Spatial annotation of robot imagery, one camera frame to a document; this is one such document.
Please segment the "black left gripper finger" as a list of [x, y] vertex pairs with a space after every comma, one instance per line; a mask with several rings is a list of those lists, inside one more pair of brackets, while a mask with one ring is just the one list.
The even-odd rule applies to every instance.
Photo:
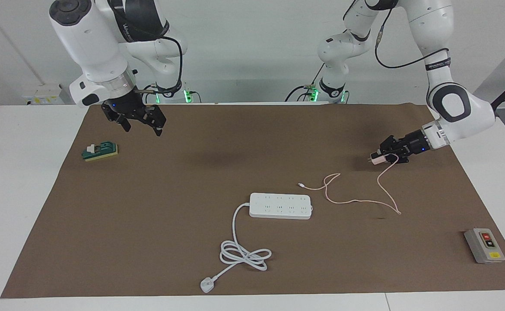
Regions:
[[410, 162], [410, 152], [406, 150], [397, 150], [386, 155], [389, 163], [405, 164]]
[[406, 152], [405, 138], [396, 138], [390, 135], [379, 145], [379, 151], [381, 153], [404, 153]]

